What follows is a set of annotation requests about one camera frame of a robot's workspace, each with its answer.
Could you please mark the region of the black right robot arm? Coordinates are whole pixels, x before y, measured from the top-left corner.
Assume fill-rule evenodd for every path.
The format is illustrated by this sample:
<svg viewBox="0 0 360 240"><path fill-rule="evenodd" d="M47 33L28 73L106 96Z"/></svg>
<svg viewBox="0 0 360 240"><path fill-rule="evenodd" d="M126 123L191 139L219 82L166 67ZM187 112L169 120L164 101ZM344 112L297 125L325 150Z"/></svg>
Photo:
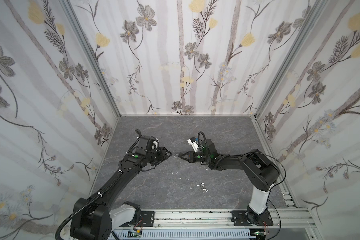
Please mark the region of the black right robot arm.
<svg viewBox="0 0 360 240"><path fill-rule="evenodd" d="M281 175L281 170L270 157L254 149L240 155L219 154L211 140L188 140L192 150L179 153L180 159L189 163L202 163L210 170L241 170L253 185L250 203L245 211L232 211L232 221L236 227L273 226L268 200L272 188Z"/></svg>

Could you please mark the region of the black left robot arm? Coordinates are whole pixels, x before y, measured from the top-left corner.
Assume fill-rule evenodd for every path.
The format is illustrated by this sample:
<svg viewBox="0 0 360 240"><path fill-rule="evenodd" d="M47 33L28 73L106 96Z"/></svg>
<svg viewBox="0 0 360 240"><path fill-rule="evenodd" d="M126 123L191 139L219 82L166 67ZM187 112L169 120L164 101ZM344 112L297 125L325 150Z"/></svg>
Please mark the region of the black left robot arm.
<svg viewBox="0 0 360 240"><path fill-rule="evenodd" d="M114 222L110 212L116 198L147 164L153 170L173 155L168 149L161 147L155 137L144 136L138 129L135 132L138 134L137 140L119 161L118 170L96 193L87 199L80 198L76 201L73 213L57 228L56 240L62 239L62 230L68 223L71 223L70 236L77 240L108 239Z"/></svg>

